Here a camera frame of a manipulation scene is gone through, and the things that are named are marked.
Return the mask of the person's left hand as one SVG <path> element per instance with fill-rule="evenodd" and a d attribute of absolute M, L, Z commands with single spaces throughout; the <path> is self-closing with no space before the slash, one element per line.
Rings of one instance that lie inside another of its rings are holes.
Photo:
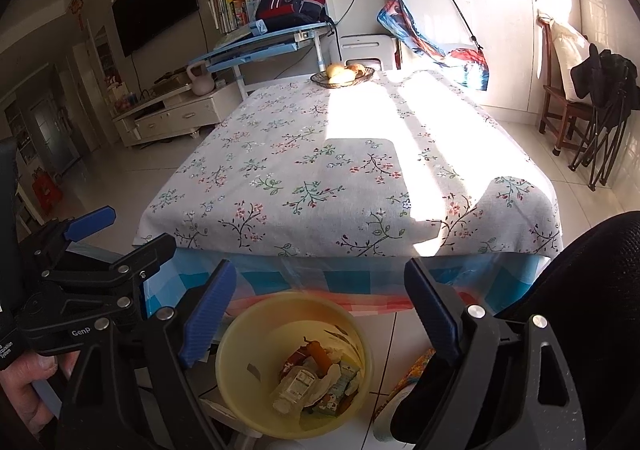
<path fill-rule="evenodd" d="M 37 436 L 53 418 L 53 413 L 37 395 L 35 382 L 47 381 L 62 370 L 70 378 L 79 352 L 46 357 L 25 352 L 1 372 L 1 386 L 14 410 L 29 431 Z"/>

